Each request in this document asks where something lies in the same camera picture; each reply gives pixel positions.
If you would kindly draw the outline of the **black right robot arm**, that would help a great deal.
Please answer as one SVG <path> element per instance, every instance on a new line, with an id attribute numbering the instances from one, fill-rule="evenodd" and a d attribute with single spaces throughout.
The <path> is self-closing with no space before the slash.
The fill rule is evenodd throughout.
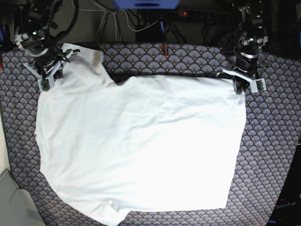
<path id="1" fill-rule="evenodd" d="M 61 4 L 61 0 L 34 0 L 25 22 L 17 29 L 15 35 L 17 47 L 33 58 L 33 61 L 24 63 L 24 67 L 37 78 L 41 92 L 54 87 L 56 74 L 63 69 L 64 63 L 80 52 L 79 49 L 63 51 L 57 46 L 58 41 L 69 34 L 77 21 L 77 0 L 73 1 L 74 14 L 67 30 L 56 36 L 50 34 L 50 28 L 57 28 L 53 19 Z"/>

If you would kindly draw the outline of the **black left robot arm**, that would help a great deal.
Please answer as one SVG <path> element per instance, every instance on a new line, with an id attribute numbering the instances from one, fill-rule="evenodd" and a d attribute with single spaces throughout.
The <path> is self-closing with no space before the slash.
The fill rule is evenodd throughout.
<path id="1" fill-rule="evenodd" d="M 262 47 L 268 42 L 263 22 L 263 12 L 260 0 L 246 0 L 244 5 L 238 7 L 242 14 L 239 23 L 240 38 L 233 48 L 221 50 L 225 57 L 235 57 L 234 65 L 221 73 L 231 76 L 236 94 L 246 89 L 252 93 L 265 91 L 266 82 L 262 77 L 268 63 L 258 64 Z"/>

